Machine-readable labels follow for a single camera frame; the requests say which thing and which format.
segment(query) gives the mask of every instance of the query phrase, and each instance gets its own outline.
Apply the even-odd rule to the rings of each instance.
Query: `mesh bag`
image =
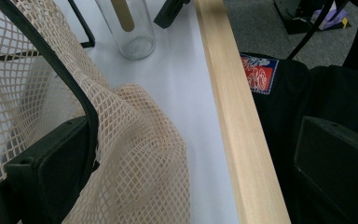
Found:
[[[186,146],[156,103],[138,85],[110,90],[52,0],[5,2],[43,36],[98,113],[101,166],[64,222],[188,223]],[[0,181],[6,162],[85,115],[53,68],[0,10]]]

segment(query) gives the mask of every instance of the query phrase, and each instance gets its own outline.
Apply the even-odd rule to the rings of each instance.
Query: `purple object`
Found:
[[[315,22],[316,19],[318,19],[319,15],[321,14],[321,11],[322,11],[321,9],[314,11],[312,17],[310,18],[310,21]],[[329,11],[326,18],[324,18],[324,21],[322,21],[322,24],[319,26],[319,29],[325,30],[333,25],[339,24],[347,16],[347,11],[342,9],[338,13],[335,19],[329,21],[336,14],[336,12],[337,12],[336,9]]]

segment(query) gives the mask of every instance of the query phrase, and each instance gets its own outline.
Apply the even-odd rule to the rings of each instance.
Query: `embroidered patch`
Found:
[[[251,91],[269,94],[278,60],[256,58],[246,54],[241,54],[241,59]]]

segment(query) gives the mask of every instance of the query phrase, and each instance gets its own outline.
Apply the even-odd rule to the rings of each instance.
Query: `glass jar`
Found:
[[[95,0],[120,52],[130,60],[153,52],[156,38],[145,0]]]

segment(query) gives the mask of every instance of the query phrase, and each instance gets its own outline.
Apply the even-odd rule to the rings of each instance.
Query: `gray carpet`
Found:
[[[239,51],[285,59],[305,34],[287,34],[273,0],[224,0]],[[358,26],[358,7],[345,7],[351,27],[316,32],[295,60],[312,68],[342,65]]]

